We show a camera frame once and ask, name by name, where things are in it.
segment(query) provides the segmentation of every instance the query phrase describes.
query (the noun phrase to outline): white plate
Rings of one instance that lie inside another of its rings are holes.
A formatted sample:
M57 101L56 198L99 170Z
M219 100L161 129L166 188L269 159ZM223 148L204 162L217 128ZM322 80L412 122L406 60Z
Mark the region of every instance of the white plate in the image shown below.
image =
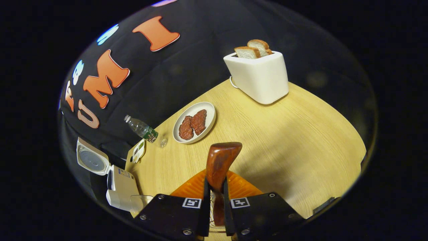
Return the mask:
M180 128L180 125L182 124L184 118L187 115L194 116L196 115L196 113L198 113L198 111L203 109L207 110L207 118L205 119L205 126L206 126L205 130L202 131L202 133L199 136L195 133L195 130L193 130L193 137L190 140L184 140L183 138L181 138L178 135L178 129ZM183 144L190 144L190 143L197 142L198 140L202 139L206 134L208 134L208 132L210 132L211 128L214 125L215 117L216 117L216 112L213 104L211 104L210 102L196 103L191 107L189 107L180 115L180 117L175 122L174 129L172 130L172 135L174 136L174 139L177 142L180 142Z

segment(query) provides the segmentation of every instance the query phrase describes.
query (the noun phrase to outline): bread slice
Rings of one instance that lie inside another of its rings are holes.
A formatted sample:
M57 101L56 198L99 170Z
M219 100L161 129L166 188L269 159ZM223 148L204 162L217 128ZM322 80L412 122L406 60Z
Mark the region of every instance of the bread slice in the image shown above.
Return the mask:
M260 51L257 48L245 46L236 47L234 50L239 58L257 59L261 57Z
M257 48L262 57L272 54L272 51L269 49L268 43L263 40L253 39L248 41L247 45L248 47Z

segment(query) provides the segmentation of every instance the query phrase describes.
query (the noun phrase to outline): white device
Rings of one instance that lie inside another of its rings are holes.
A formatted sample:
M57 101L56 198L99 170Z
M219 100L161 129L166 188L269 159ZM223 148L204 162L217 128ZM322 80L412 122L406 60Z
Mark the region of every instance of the white device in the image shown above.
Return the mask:
M76 155L77 163L84 169L101 176L107 174L108 203L115 208L131 211L131 196L140 194L134 176L115 165L110 165L104 152L80 137L77 139Z
M288 93L287 69L280 52L272 51L258 59L239 58L232 53L223 59L232 75L232 86L260 104L271 104Z

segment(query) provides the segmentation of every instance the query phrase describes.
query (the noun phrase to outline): meat patty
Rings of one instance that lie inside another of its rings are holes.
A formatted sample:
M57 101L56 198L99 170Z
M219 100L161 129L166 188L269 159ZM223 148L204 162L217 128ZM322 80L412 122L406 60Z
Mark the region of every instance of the meat patty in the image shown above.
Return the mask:
M187 115L178 129L178 135L184 140L190 140L193 137L193 129L190 126L190 121L192 117Z
M198 111L196 115L190 120L190 126L195 130L199 136L205 130L205 119L207 118L207 110L203 109Z

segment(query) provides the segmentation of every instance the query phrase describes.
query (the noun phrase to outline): plastic bottle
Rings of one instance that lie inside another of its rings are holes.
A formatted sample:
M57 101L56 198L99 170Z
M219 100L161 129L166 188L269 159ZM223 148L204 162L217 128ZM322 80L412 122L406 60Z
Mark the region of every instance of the plastic bottle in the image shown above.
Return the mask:
M142 122L141 120L132 118L129 115L125 116L125 122L128 123L131 130L133 130L138 136L140 136L143 139L146 139L150 143L153 143L158 138L158 133L151 128L146 123ZM160 141L160 147L163 148L168 141L166 139L163 139Z

